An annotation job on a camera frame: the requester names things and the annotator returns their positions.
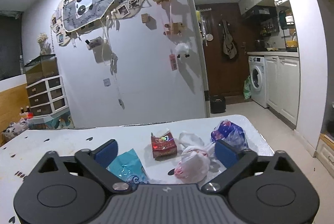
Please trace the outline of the blue purple plastic bag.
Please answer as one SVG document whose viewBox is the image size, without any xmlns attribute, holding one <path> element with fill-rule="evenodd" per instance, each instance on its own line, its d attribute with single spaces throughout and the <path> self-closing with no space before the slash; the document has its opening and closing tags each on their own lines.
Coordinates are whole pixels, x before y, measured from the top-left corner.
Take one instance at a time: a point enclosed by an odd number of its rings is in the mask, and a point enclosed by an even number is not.
<svg viewBox="0 0 334 224">
<path fill-rule="evenodd" d="M 237 150 L 249 148 L 243 128 L 230 120 L 221 121 L 211 132 L 211 141 L 217 142 L 217 140 L 223 140 Z"/>
</svg>

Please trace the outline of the teal snack wrapper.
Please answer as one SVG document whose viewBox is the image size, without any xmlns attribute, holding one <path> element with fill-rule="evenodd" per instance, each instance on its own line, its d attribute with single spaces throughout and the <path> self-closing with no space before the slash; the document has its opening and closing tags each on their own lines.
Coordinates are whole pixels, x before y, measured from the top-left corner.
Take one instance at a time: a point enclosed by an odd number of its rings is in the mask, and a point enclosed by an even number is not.
<svg viewBox="0 0 334 224">
<path fill-rule="evenodd" d="M 133 189 L 139 184 L 149 183 L 142 162 L 134 149 L 118 155 L 106 169 Z"/>
</svg>

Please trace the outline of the white pink plastic bag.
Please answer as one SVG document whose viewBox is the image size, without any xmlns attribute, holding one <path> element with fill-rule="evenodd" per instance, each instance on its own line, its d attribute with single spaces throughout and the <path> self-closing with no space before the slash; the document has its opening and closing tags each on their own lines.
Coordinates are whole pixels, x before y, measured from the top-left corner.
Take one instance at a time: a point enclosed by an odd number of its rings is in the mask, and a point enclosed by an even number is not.
<svg viewBox="0 0 334 224">
<path fill-rule="evenodd" d="M 174 176 L 185 184 L 201 182 L 208 174 L 215 143 L 205 145 L 196 134 L 181 132 L 178 143 L 184 147 L 181 159 L 174 169 Z"/>
</svg>

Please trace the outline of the red cigarette pack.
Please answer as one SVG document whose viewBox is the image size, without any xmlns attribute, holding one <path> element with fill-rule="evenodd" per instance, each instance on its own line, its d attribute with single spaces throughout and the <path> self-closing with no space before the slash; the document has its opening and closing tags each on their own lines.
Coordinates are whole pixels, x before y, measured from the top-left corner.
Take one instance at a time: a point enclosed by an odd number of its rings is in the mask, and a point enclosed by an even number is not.
<svg viewBox="0 0 334 224">
<path fill-rule="evenodd" d="M 151 147 L 154 160 L 177 155 L 177 145 L 170 131 L 166 128 L 156 135 L 151 133 Z"/>
</svg>

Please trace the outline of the small black floor box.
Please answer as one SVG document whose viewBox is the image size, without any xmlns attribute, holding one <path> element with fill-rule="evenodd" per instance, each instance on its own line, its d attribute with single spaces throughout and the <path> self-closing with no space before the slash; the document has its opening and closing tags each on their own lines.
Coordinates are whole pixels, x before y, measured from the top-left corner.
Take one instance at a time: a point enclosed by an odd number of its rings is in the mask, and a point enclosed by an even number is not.
<svg viewBox="0 0 334 224">
<path fill-rule="evenodd" d="M 210 97 L 211 114 L 221 114 L 226 111 L 226 99 L 222 95 L 213 95 Z"/>
</svg>

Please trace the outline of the green bag by washer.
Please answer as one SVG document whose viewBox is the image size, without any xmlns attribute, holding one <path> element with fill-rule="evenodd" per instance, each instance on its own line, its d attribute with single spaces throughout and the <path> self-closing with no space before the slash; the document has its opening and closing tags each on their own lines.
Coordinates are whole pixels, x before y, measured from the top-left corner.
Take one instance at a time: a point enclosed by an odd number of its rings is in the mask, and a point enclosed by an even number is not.
<svg viewBox="0 0 334 224">
<path fill-rule="evenodd" d="M 243 97 L 245 100 L 251 98 L 251 77 L 248 76 L 243 85 Z"/>
</svg>

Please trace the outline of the white refrigerator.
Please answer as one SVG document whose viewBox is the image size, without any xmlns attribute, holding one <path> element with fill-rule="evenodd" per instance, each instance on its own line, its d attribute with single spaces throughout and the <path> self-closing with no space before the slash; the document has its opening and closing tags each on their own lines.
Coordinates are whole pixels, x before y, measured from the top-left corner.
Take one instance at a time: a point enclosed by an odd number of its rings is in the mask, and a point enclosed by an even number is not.
<svg viewBox="0 0 334 224">
<path fill-rule="evenodd" d="M 205 56 L 203 50 L 203 41 L 200 34 L 200 27 L 197 20 L 196 15 L 196 7 L 194 0 L 187 0 L 189 8 L 190 8 L 190 15 L 192 21 L 192 28 L 194 31 L 196 48 L 197 48 L 197 55 L 199 57 L 200 63 L 200 70 L 201 70 L 201 80 L 202 80 L 202 87 L 203 87 L 203 98 L 204 98 L 204 106 L 205 106 L 205 117 L 210 117 L 210 102 L 209 102 L 209 89 L 208 89 L 208 79 L 207 79 L 207 69 L 205 64 Z"/>
</svg>

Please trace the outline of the dark wooden door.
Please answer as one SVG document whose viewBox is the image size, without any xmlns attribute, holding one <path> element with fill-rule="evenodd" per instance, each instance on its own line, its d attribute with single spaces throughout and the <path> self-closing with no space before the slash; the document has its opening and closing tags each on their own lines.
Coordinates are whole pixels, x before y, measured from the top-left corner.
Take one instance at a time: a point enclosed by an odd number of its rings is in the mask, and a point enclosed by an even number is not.
<svg viewBox="0 0 334 224">
<path fill-rule="evenodd" d="M 243 94 L 249 76 L 247 52 L 255 49 L 258 28 L 247 23 L 238 3 L 199 4 L 207 34 L 213 39 L 204 43 L 208 89 L 211 97 Z"/>
</svg>

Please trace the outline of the white drawer cabinet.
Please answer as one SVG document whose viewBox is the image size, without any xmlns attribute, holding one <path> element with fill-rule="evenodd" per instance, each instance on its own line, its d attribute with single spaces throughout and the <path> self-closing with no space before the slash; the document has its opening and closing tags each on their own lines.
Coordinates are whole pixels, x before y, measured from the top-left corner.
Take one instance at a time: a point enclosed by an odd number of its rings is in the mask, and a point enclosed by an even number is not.
<svg viewBox="0 0 334 224">
<path fill-rule="evenodd" d="M 33 116 L 54 115 L 68 108 L 65 88 L 60 75 L 44 78 L 26 87 Z"/>
</svg>

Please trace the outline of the white washing machine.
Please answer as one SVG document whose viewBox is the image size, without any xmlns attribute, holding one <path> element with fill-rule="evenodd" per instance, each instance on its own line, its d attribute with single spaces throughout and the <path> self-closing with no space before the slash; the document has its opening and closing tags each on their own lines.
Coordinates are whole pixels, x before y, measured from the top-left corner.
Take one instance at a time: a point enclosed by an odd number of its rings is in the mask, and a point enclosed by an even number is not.
<svg viewBox="0 0 334 224">
<path fill-rule="evenodd" d="M 263 56 L 249 56 L 251 98 L 263 108 L 267 104 L 266 63 Z"/>
</svg>

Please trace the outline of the white kitchen cabinets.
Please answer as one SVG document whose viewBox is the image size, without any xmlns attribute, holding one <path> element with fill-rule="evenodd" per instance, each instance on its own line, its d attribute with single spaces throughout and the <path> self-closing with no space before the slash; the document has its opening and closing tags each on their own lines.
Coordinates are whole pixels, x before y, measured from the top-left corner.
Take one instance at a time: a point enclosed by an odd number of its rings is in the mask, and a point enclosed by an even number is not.
<svg viewBox="0 0 334 224">
<path fill-rule="evenodd" d="M 300 60 L 291 56 L 266 56 L 267 104 L 297 124 L 300 102 Z"/>
</svg>

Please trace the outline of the glass fish tank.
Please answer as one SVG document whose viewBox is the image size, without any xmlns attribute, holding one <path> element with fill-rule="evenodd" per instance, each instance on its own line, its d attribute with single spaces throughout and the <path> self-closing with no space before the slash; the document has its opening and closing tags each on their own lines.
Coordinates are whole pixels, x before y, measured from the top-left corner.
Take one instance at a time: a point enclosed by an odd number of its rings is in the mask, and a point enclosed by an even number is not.
<svg viewBox="0 0 334 224">
<path fill-rule="evenodd" d="M 31 85 L 42 79 L 58 76 L 58 64 L 55 54 L 40 55 L 24 66 L 27 84 Z"/>
</svg>

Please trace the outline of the hanging brown bag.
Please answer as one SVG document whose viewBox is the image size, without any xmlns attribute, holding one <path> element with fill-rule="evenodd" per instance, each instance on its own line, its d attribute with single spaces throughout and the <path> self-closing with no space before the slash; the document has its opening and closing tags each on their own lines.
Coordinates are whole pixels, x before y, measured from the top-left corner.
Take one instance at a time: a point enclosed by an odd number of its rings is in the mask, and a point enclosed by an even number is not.
<svg viewBox="0 0 334 224">
<path fill-rule="evenodd" d="M 234 59 L 238 51 L 234 44 L 234 39 L 229 32 L 228 23 L 225 20 L 222 20 L 222 29 L 223 29 L 223 52 L 229 57 L 229 59 Z"/>
</svg>

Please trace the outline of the white plush sheep ornament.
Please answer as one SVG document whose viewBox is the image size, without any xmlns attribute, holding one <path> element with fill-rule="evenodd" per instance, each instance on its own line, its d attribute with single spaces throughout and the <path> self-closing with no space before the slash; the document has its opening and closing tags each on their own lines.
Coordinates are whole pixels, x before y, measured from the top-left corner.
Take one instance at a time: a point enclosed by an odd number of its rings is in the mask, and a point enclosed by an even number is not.
<svg viewBox="0 0 334 224">
<path fill-rule="evenodd" d="M 175 48 L 175 53 L 177 58 L 180 58 L 181 56 L 184 56 L 185 58 L 188 58 L 189 55 L 189 45 L 186 43 L 178 43 Z"/>
</svg>

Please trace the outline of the wall photo collage banner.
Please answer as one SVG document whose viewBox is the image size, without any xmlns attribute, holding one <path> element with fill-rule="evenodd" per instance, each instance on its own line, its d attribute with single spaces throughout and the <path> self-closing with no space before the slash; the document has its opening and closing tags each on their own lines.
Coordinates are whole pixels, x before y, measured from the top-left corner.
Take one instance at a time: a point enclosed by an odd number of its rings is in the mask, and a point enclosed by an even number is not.
<svg viewBox="0 0 334 224">
<path fill-rule="evenodd" d="M 60 46 L 113 20 L 140 12 L 146 0 L 62 0 L 52 15 L 50 28 Z"/>
</svg>

